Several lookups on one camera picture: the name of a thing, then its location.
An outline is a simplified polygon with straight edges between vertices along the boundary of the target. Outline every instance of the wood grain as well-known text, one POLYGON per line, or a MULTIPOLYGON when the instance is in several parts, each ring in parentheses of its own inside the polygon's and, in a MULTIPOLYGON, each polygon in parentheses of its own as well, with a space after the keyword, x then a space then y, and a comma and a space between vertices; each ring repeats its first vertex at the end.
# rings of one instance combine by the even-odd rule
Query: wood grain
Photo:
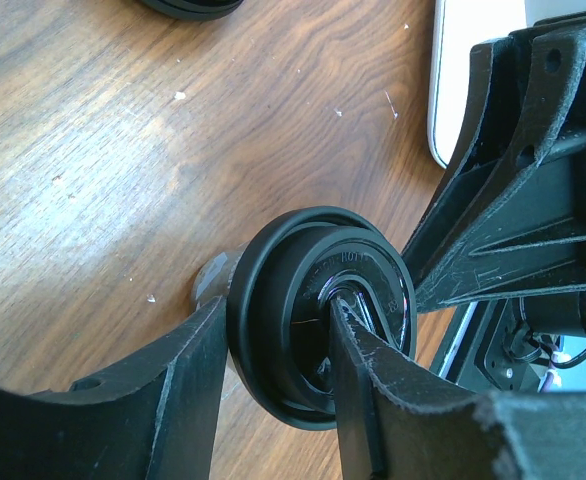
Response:
MULTIPOLYGON (((349 208, 401 249, 442 176, 432 18, 420 0, 246 0, 207 24, 0 0, 0 385, 65 389, 169 331, 197 269, 285 211, 349 208)), ((421 363, 449 318, 421 319, 421 363)), ((278 424, 231 374, 224 395, 211 478, 339 477, 334 432, 278 424)))

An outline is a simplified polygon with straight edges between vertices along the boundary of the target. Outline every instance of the scratch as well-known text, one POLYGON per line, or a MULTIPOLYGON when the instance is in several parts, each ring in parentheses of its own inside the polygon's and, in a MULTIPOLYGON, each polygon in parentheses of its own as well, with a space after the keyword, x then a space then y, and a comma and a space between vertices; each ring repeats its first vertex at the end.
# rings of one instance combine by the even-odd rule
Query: scratch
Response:
POLYGON ((387 92, 386 90, 384 90, 384 93, 386 93, 386 99, 389 101, 389 105, 391 105, 391 111, 393 112, 393 118, 397 119, 397 117, 399 117, 399 113, 397 113, 395 111, 395 107, 393 106, 393 102, 391 101, 391 96, 389 95, 389 92, 387 92))
POLYGON ((498 278, 501 280, 502 277, 508 277, 509 275, 512 275, 513 273, 518 273, 519 271, 520 269, 516 268, 515 270, 511 270, 510 272, 503 273, 502 276, 498 278))
POLYGON ((480 273, 478 275, 478 277, 479 278, 486 277, 487 275, 491 275, 492 273, 497 272, 499 269, 500 269, 500 267, 495 267, 493 270, 489 270, 488 272, 480 273))
POLYGON ((93 464, 94 469, 100 466, 100 462, 102 461, 102 458, 104 458, 104 454, 106 453, 108 448, 109 448, 109 446, 107 445, 102 449, 102 453, 100 453, 99 457, 97 457, 97 460, 93 464))
POLYGON ((100 74, 97 77, 100 78, 100 79, 102 79, 102 80, 111 80, 112 82, 115 82, 115 83, 123 83, 124 85, 131 85, 131 82, 125 82, 124 80, 120 80, 118 78, 109 77, 108 75, 100 74))
POLYGON ((301 325, 303 323, 312 323, 312 322, 319 322, 320 320, 317 318, 312 318, 311 320, 304 320, 302 322, 291 322, 291 325, 301 325))
POLYGON ((431 284, 429 285, 428 288, 425 287, 425 290, 429 290, 431 292, 435 291, 437 289, 437 287, 440 286, 440 283, 442 283, 446 279, 446 277, 444 275, 442 275, 436 283, 435 282, 435 275, 429 275, 428 278, 430 280, 428 280, 428 279, 427 280, 430 281, 431 284))
POLYGON ((455 285, 455 288, 453 289, 453 293, 451 294, 453 297, 455 297, 455 295, 457 295, 457 292, 460 290, 460 286, 462 285, 462 280, 455 278, 455 280, 457 281, 457 285, 455 285))
POLYGON ((140 116, 136 113, 133 113, 131 110, 129 110, 128 108, 125 108, 124 111, 126 113, 128 113, 129 115, 133 115, 135 118, 140 118, 140 116))
POLYGON ((226 400, 227 398, 229 398, 231 396, 231 394, 237 390, 237 387, 239 387, 240 385, 242 385, 241 381, 238 381, 235 385, 233 385, 233 387, 231 388, 231 390, 229 390, 228 392, 226 392, 224 394, 224 396, 220 399, 220 403, 222 403, 224 400, 226 400))

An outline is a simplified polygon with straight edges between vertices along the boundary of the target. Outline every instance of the black plastic bracket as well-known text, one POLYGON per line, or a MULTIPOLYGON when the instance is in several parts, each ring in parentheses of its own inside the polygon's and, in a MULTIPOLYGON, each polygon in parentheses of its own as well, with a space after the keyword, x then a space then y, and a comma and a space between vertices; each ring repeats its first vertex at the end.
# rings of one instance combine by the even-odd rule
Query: black plastic bracket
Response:
POLYGON ((473 48, 457 147, 403 258, 419 311, 586 290, 586 18, 473 48))
POLYGON ((226 301, 78 380, 0 389, 0 479, 206 479, 227 356, 226 301))
POLYGON ((345 480, 586 478, 586 393, 476 395, 332 312, 345 480))

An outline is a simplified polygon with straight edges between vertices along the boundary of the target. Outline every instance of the white laptop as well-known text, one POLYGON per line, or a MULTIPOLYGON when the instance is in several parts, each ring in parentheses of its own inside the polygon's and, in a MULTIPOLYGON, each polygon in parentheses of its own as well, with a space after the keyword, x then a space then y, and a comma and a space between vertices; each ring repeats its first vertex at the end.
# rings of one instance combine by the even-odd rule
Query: white laptop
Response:
POLYGON ((428 137, 440 165, 448 165, 462 127, 473 45, 583 11, 586 0, 437 0, 428 137))

